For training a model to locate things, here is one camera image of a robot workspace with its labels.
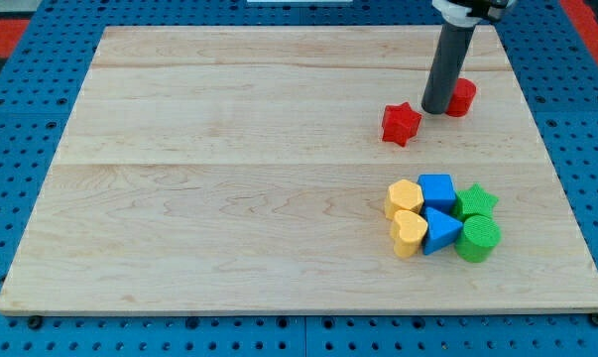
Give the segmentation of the robot arm end white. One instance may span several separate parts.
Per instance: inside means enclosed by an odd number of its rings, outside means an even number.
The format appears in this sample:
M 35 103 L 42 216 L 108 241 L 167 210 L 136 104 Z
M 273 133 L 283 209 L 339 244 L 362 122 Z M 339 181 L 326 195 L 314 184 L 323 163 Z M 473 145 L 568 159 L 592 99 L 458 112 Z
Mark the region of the robot arm end white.
M 432 0 L 431 6 L 445 22 L 471 28 L 481 21 L 499 22 L 517 3 L 517 0 Z

